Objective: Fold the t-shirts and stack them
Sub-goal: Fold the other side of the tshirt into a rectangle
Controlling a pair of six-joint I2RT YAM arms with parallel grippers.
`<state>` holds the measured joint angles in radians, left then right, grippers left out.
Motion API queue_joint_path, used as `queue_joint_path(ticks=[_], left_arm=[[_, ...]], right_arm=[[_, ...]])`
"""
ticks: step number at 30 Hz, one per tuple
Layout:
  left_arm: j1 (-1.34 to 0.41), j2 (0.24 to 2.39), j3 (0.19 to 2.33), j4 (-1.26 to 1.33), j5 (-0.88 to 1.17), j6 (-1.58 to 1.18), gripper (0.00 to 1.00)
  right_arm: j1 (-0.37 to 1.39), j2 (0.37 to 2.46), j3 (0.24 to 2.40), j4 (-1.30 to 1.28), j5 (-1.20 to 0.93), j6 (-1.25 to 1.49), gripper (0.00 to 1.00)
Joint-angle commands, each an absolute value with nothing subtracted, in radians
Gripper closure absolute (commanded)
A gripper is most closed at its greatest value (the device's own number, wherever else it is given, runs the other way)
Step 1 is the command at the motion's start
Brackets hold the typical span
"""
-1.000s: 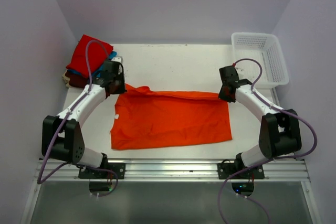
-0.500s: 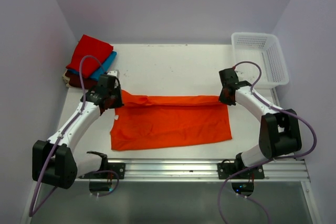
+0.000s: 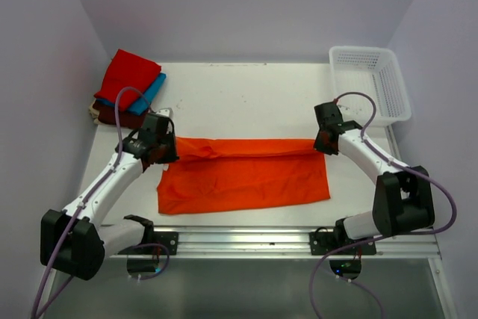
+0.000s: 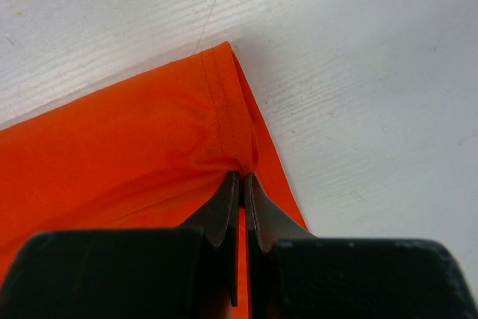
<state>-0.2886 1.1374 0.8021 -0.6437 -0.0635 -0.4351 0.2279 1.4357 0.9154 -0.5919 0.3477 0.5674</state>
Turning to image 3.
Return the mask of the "orange t shirt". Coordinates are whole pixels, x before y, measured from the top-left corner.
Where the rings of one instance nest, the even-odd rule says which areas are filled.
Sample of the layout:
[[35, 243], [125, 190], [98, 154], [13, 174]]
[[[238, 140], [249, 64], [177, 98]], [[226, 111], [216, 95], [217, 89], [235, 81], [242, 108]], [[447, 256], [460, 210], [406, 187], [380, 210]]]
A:
[[179, 137], [157, 186], [165, 215], [305, 205], [330, 199], [326, 160], [311, 139]]

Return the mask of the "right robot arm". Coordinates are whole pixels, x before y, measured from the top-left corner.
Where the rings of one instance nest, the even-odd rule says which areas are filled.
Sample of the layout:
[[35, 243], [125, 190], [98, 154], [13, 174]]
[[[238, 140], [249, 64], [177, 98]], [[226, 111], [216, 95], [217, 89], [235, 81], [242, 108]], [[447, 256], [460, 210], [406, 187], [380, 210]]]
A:
[[319, 125], [314, 149], [324, 155], [345, 155], [375, 185], [372, 209], [337, 220], [331, 232], [318, 229], [314, 236], [319, 245], [347, 254], [361, 240], [403, 235], [434, 224], [432, 192], [423, 178], [428, 175], [424, 168], [397, 161], [369, 140], [356, 121], [343, 119], [336, 102], [317, 105], [314, 112]]

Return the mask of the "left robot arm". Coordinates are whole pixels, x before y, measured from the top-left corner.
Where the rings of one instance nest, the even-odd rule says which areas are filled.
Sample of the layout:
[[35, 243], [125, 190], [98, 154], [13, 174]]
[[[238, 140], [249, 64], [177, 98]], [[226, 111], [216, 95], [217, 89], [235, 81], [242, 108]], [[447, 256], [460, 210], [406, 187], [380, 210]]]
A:
[[106, 215], [125, 190], [152, 165], [179, 159], [169, 108], [148, 113], [141, 127], [120, 137], [104, 170], [63, 210], [49, 210], [40, 224], [40, 261], [49, 269], [90, 280], [103, 261], [133, 248], [144, 254], [155, 245], [151, 220], [126, 215], [103, 227]]

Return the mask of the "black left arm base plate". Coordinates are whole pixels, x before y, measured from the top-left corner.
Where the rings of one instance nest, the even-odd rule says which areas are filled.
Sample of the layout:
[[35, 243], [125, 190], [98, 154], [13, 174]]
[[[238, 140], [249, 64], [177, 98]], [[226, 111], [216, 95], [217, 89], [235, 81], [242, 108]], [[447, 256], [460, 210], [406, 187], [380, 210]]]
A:
[[144, 248], [129, 247], [120, 252], [119, 255], [161, 255], [165, 254], [165, 250], [152, 246], [153, 244], [161, 244], [167, 248], [170, 255], [176, 255], [179, 244], [178, 232], [154, 232], [152, 240], [147, 241], [148, 246]]

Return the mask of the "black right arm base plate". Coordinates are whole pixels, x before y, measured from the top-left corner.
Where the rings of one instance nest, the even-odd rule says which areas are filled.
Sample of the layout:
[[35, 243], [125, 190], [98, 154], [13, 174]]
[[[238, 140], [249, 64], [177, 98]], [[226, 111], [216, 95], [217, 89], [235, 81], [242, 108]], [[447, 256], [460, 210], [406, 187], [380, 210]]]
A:
[[[350, 239], [338, 239], [332, 228], [318, 227], [309, 232], [309, 247], [312, 255], [325, 255], [337, 248], [354, 243]], [[342, 250], [337, 255], [376, 255], [375, 243], [366, 243], [361, 246]]]

